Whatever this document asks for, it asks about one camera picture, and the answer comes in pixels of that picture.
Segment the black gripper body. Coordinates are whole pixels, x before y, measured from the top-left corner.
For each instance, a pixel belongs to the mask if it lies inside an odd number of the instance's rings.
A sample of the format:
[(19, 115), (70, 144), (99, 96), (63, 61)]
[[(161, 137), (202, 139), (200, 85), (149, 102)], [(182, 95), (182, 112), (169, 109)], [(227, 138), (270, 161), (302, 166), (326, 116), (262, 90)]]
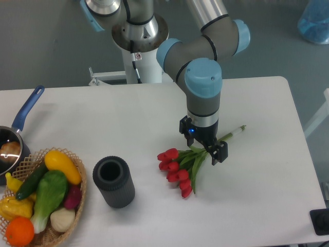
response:
[(207, 149), (217, 142), (218, 120), (206, 127), (199, 127), (192, 123), (192, 118), (185, 116), (179, 122), (179, 132), (187, 139), (188, 137), (194, 138), (194, 141), (199, 142)]

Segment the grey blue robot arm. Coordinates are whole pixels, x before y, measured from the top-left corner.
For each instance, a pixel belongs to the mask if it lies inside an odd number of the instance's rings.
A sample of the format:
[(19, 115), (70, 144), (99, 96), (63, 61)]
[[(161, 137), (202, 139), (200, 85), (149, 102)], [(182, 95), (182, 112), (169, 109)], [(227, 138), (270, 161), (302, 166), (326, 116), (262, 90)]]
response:
[(188, 146), (202, 144), (216, 164), (228, 156), (227, 144), (216, 139), (223, 85), (219, 61), (246, 49), (250, 32), (243, 21), (230, 18), (222, 1), (187, 4), (201, 32), (190, 43), (169, 38), (153, 1), (80, 1), (95, 31), (111, 31), (127, 83), (160, 83), (167, 74), (185, 93), (187, 115), (179, 131)]

